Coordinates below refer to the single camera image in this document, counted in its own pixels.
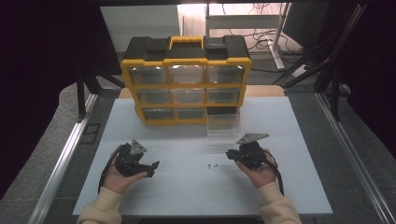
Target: desk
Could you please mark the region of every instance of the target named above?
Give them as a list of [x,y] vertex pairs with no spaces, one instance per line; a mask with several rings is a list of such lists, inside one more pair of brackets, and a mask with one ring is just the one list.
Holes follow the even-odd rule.
[[[259,143],[270,148],[280,164],[285,193],[299,214],[332,213],[287,97],[246,98],[241,108],[241,127],[242,133],[270,134]],[[132,138],[148,149],[142,163],[161,163],[154,177],[127,189],[120,206],[123,215],[260,215],[259,195],[224,154],[237,145],[207,145],[205,125],[145,125],[135,115],[131,99],[118,99],[113,105],[73,215],[79,215],[83,206],[96,198],[100,174],[114,148]]]

